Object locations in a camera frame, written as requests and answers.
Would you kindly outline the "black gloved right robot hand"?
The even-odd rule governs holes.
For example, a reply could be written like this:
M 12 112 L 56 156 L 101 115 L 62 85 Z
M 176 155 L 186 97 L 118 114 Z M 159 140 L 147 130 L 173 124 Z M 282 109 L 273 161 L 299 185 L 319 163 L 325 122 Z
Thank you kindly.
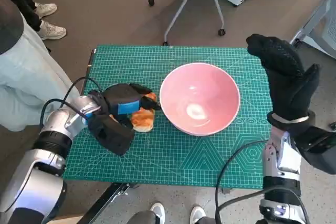
M 272 111 L 268 116 L 281 123 L 309 119 L 311 97 L 319 84 L 320 67 L 304 70 L 294 46 L 277 37 L 253 34 L 246 39 L 248 53 L 260 59 L 266 71 Z

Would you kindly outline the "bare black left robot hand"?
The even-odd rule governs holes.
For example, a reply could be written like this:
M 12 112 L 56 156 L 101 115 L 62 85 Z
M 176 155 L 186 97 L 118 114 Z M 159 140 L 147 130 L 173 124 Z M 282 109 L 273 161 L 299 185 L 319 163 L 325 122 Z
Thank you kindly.
M 156 94 L 148 87 L 121 83 L 102 93 L 110 117 L 137 132 L 149 132 L 154 127 L 155 112 L 161 110 Z

